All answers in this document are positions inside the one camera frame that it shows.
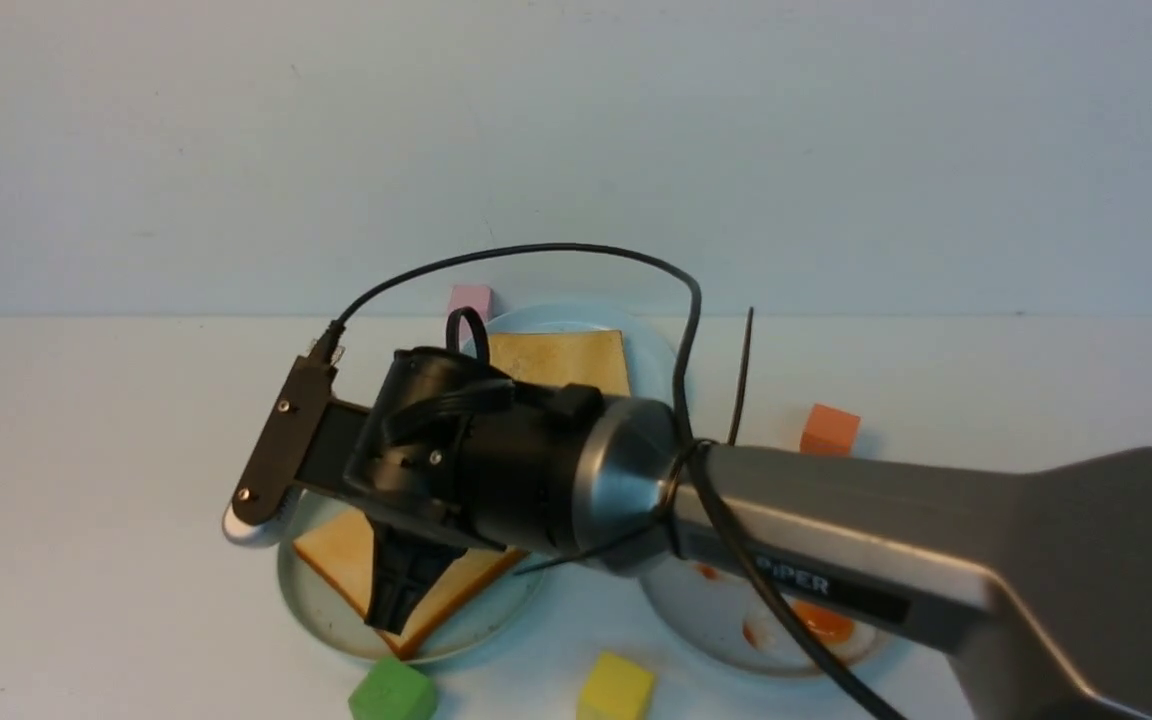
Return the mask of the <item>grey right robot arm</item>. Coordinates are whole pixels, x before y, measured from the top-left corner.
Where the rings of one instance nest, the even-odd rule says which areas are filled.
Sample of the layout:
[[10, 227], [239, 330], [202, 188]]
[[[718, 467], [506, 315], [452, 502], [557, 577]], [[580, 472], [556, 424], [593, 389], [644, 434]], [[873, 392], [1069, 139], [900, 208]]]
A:
[[394, 355], [346, 497], [420, 555], [511, 544], [630, 574], [664, 553], [950, 657], [980, 719], [1152, 719], [1152, 447], [998, 473], [704, 441], [672, 400]]

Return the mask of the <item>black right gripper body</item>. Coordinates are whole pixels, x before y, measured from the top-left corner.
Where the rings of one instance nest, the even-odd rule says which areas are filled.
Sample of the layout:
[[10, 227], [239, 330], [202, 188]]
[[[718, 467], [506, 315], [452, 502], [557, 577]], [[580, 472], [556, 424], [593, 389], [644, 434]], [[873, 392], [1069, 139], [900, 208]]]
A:
[[607, 397], [517, 381], [465, 354], [394, 354], [346, 464], [349, 501], [401, 532], [573, 555], [573, 483]]

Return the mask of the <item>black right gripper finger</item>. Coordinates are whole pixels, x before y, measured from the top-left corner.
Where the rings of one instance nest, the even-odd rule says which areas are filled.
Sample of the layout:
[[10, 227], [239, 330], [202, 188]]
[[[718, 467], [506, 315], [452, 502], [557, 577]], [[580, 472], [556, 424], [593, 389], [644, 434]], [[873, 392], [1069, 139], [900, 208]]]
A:
[[389, 521], [367, 518], [372, 530], [372, 569], [364, 619], [381, 632], [399, 634], [416, 606], [453, 562], [465, 556], [472, 539], [457, 520]]

